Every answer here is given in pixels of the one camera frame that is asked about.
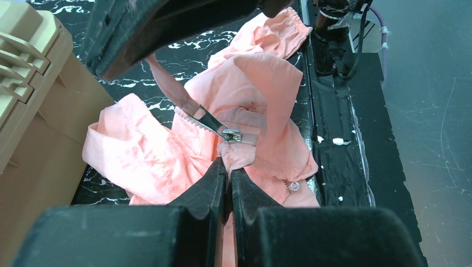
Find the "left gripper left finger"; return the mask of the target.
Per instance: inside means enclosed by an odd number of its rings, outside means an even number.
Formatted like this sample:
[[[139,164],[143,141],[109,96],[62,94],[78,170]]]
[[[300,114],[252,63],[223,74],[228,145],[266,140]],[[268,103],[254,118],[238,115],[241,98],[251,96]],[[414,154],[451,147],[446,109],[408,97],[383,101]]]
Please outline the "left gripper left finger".
[[[46,210],[13,266],[221,266],[221,158],[167,205],[63,206]]]

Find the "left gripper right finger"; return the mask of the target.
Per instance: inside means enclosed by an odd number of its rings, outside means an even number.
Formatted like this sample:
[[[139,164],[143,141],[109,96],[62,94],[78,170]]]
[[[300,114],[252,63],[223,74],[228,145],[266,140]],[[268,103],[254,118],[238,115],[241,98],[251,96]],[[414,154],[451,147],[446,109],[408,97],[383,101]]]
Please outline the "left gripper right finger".
[[[422,266],[391,211],[283,207],[243,170],[231,175],[238,266]]]

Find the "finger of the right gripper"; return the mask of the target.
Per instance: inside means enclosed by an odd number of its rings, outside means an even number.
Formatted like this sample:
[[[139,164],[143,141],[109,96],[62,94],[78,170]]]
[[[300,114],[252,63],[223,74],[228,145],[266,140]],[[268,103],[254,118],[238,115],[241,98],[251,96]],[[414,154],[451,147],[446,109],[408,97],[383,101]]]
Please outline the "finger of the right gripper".
[[[99,0],[90,12],[80,58],[98,78],[112,81],[157,49],[260,9],[269,18],[290,1]]]

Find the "pink jacket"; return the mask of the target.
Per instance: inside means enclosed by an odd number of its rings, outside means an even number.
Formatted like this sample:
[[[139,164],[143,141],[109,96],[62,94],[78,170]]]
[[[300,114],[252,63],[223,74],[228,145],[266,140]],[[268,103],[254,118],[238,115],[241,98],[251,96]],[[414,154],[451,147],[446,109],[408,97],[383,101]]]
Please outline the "pink jacket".
[[[291,7],[259,14],[184,85],[149,55],[175,105],[171,128],[131,93],[88,127],[83,160],[125,189],[131,205],[170,203],[221,157],[228,174],[245,169],[284,207],[318,207],[307,184],[318,165],[291,119],[303,73],[288,61],[311,31]]]

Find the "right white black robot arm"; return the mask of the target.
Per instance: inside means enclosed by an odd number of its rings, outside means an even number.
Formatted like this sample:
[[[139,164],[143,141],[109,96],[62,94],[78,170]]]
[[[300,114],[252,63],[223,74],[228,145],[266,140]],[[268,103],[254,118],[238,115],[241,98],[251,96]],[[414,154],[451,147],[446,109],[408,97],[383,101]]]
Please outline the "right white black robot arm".
[[[361,14],[364,31],[370,1],[315,1],[316,71],[349,80],[357,64],[345,55],[350,23]],[[91,73],[111,81],[157,49],[249,16],[256,9],[274,18],[290,1],[96,1],[81,46]]]

